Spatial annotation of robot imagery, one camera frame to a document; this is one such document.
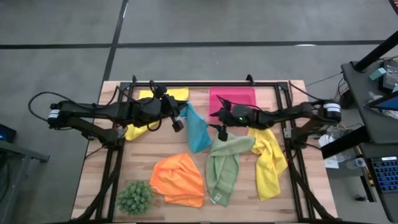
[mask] gray floor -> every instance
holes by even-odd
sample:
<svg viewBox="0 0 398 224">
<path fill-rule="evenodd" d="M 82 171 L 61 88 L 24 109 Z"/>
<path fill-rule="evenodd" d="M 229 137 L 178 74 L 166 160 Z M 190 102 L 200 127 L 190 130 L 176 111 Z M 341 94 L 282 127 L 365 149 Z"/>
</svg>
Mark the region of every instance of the gray floor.
<svg viewBox="0 0 398 224">
<path fill-rule="evenodd" d="M 110 43 L 122 0 L 0 0 L 1 44 Z M 381 40 L 398 29 L 387 0 L 130 0 L 119 42 Z M 374 45 L 318 47 L 208 47 L 119 49 L 110 80 L 298 79 L 306 83 L 340 72 Z M 76 131 L 56 132 L 35 119 L 27 102 L 40 91 L 96 102 L 108 49 L 0 50 L 0 123 L 18 131 L 16 143 L 51 154 L 34 163 L 24 183 L 13 223 L 68 220 L 87 141 Z M 389 55 L 398 54 L 395 48 Z M 334 96 L 341 77 L 308 92 Z M 43 116 L 56 97 L 34 110 Z M 360 122 L 344 111 L 344 122 Z M 389 223 L 380 203 L 355 202 L 359 179 L 330 180 L 339 217 Z"/>
</svg>

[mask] towel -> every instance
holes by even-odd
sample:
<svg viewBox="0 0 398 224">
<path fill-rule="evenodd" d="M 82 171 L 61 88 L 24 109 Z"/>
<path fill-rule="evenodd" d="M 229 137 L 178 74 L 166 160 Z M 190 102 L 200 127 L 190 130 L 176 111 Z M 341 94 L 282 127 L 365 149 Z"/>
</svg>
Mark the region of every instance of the towel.
<svg viewBox="0 0 398 224">
<path fill-rule="evenodd" d="M 227 141 L 214 141 L 206 160 L 206 183 L 213 203 L 228 205 L 238 176 L 239 153 L 250 151 L 254 141 L 254 137 L 231 133 Z"/>
<path fill-rule="evenodd" d="M 205 199 L 202 177 L 187 153 L 156 163 L 150 185 L 167 203 L 198 208 Z"/>
<path fill-rule="evenodd" d="M 173 89 L 167 90 L 167 94 L 170 96 L 174 96 L 176 100 L 188 100 L 188 88 L 181 88 L 181 89 Z M 153 97 L 153 93 L 150 90 L 141 90 L 139 92 L 139 99 L 146 98 L 146 97 Z M 157 126 L 158 122 L 153 122 L 149 125 L 149 127 L 153 128 Z M 143 126 L 140 128 L 134 127 L 134 125 L 130 124 L 127 126 L 127 131 L 124 134 L 126 140 L 131 141 L 140 136 L 142 133 L 148 130 L 147 126 Z"/>
<path fill-rule="evenodd" d="M 180 116 L 186 118 L 188 144 L 193 153 L 198 153 L 211 145 L 206 121 L 197 114 L 190 102 L 187 102 L 187 106 L 180 111 Z"/>
<path fill-rule="evenodd" d="M 259 154 L 256 163 L 257 192 L 261 201 L 280 194 L 279 177 L 287 168 L 286 158 L 270 129 L 249 129 L 248 136 L 256 138 L 251 151 Z"/>
</svg>

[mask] artificial plant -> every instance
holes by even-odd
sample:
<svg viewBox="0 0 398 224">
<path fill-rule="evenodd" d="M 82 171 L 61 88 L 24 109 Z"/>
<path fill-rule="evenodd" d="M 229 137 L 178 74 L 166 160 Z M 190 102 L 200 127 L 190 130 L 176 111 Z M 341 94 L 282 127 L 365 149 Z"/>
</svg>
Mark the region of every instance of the artificial plant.
<svg viewBox="0 0 398 224">
<path fill-rule="evenodd" d="M 119 210 L 128 215 L 142 215 L 148 210 L 153 196 L 149 184 L 142 180 L 130 182 L 118 195 Z"/>
</svg>

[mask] wooden tabletop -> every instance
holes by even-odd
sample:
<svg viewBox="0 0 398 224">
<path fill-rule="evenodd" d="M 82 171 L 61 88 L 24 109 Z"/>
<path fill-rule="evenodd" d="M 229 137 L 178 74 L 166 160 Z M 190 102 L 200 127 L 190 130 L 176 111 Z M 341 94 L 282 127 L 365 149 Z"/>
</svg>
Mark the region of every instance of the wooden tabletop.
<svg viewBox="0 0 398 224">
<path fill-rule="evenodd" d="M 292 81 L 301 89 L 305 89 L 303 81 Z M 104 82 L 99 103 L 107 103 L 113 94 L 116 85 L 120 82 Z M 135 88 L 133 96 L 137 98 L 139 90 L 147 88 Z M 196 112 L 208 121 L 209 93 L 208 87 L 190 87 L 189 101 Z M 275 91 L 273 87 L 255 87 L 257 105 L 263 110 L 277 110 Z M 308 98 L 303 93 L 293 89 L 293 105 L 297 105 Z M 307 119 L 298 119 L 297 125 L 301 126 Z M 111 122 L 96 119 L 95 124 L 102 128 L 110 128 Z M 228 131 L 237 135 L 246 135 L 246 128 L 228 128 Z M 208 128 L 208 132 L 214 140 L 216 130 Z M 284 150 L 284 141 L 280 124 L 272 127 L 272 132 Z M 98 141 L 92 141 L 88 145 L 87 154 L 101 147 Z M 125 189 L 127 183 L 132 180 L 145 180 L 149 182 L 155 164 L 166 157 L 187 152 L 191 155 L 195 165 L 205 176 L 205 161 L 209 149 L 193 154 L 187 144 L 185 131 L 175 133 L 170 119 L 165 119 L 162 127 L 156 132 L 146 132 L 133 141 L 126 141 L 119 179 L 118 192 Z M 303 150 L 305 167 L 307 168 L 308 181 L 311 191 L 320 203 L 333 216 L 337 216 L 335 203 L 331 194 L 328 176 L 323 163 L 322 154 L 318 149 L 308 147 Z M 100 190 L 103 176 L 106 149 L 102 149 L 91 155 L 83 165 L 78 192 L 73 207 L 72 218 L 81 215 L 92 202 Z M 252 152 L 240 154 L 240 170 L 229 205 L 213 204 L 210 201 L 205 186 L 205 203 L 202 208 L 184 207 L 181 205 L 167 204 L 163 195 L 155 195 L 150 209 L 145 215 L 130 217 L 122 214 L 115 208 L 114 222 L 294 222 L 297 221 L 292 186 L 289 170 L 286 169 L 279 179 L 281 194 L 269 200 L 260 202 L 256 189 L 256 161 L 258 155 Z M 104 215 L 108 211 L 110 190 L 105 198 Z M 306 216 L 305 197 L 300 189 L 300 199 L 303 212 Z"/>
</svg>

